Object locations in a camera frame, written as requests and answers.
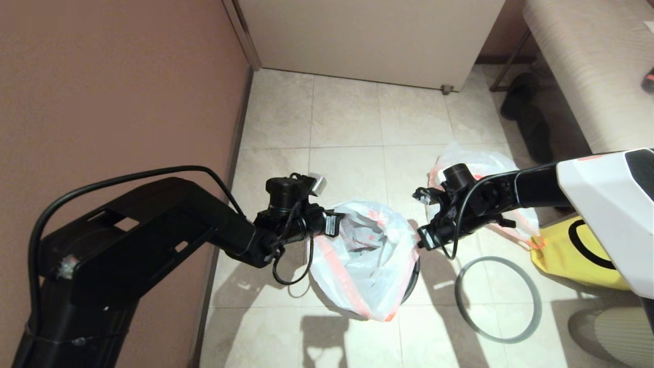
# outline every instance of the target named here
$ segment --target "cabinet door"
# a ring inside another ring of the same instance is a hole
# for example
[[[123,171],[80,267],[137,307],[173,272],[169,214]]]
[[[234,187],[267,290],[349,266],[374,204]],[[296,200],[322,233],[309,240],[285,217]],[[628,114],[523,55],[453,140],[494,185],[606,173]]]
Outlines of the cabinet door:
[[[458,90],[504,0],[238,0],[263,67]]]

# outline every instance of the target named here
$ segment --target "brown wall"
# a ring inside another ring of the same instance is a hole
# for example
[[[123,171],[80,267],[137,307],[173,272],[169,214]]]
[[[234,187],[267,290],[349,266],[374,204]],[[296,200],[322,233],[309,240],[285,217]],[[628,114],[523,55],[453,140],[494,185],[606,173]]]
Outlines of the brown wall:
[[[523,7],[525,0],[506,0],[490,31],[486,43],[481,48],[480,56],[505,56],[508,57],[527,29],[523,18]],[[535,56],[538,46],[533,38],[527,41],[520,55]]]
[[[27,237],[65,191],[179,164],[227,176],[247,61],[220,0],[0,3],[0,367],[27,320]],[[205,188],[216,185],[184,175]],[[64,207],[49,230],[123,193]],[[184,367],[209,246],[141,301],[120,367]]]

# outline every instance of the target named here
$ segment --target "metal rod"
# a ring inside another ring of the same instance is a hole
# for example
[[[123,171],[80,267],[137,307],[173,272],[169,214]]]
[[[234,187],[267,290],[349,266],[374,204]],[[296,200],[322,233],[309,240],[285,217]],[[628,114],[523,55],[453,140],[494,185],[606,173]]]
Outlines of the metal rod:
[[[497,76],[497,78],[495,78],[495,82],[493,82],[492,86],[490,86],[491,92],[506,90],[505,87],[499,87],[500,83],[502,82],[504,75],[506,75],[506,72],[509,71],[511,65],[513,65],[513,61],[515,57],[518,56],[520,50],[522,50],[523,46],[529,39],[529,36],[531,36],[531,31],[529,30],[529,28],[527,28],[526,31],[523,33],[522,37],[520,37],[520,41],[518,41],[517,45],[515,45],[515,48],[511,52],[511,56],[509,56],[509,60],[506,61],[506,64],[504,64],[504,67],[500,71],[500,74]]]

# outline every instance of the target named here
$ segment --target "white label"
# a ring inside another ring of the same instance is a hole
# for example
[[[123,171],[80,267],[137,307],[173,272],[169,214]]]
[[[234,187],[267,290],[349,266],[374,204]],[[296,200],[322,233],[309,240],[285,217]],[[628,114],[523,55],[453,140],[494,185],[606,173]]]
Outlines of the white label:
[[[334,236],[336,233],[336,216],[327,215],[325,221],[325,234]]]

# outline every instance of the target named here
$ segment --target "trash bag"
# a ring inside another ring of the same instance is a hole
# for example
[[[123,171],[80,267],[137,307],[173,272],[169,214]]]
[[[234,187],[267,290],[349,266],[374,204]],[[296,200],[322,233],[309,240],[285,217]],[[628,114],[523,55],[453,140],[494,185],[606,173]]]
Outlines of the trash bag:
[[[575,247],[586,248],[601,259],[610,261],[608,254],[580,216],[541,229],[541,244],[531,249],[532,262],[543,272],[575,280],[584,285],[629,290],[629,285],[617,270],[596,265]]]
[[[384,204],[351,201],[333,210],[345,217],[338,237],[314,239],[313,279],[336,306],[392,320],[418,260],[418,234]]]
[[[436,164],[428,174],[428,186],[443,190],[441,183],[445,181],[444,169],[455,164],[466,164],[476,180],[482,177],[518,170],[513,160],[497,152],[467,151],[462,149],[456,142],[447,146],[436,160]],[[440,210],[439,204],[427,206],[427,216],[433,218]],[[506,234],[516,242],[524,242],[532,248],[539,245],[532,241],[532,238],[539,238],[538,216],[533,208],[519,208],[502,214],[505,218],[514,220],[516,229],[501,227],[497,224],[488,224],[487,227],[500,233]]]

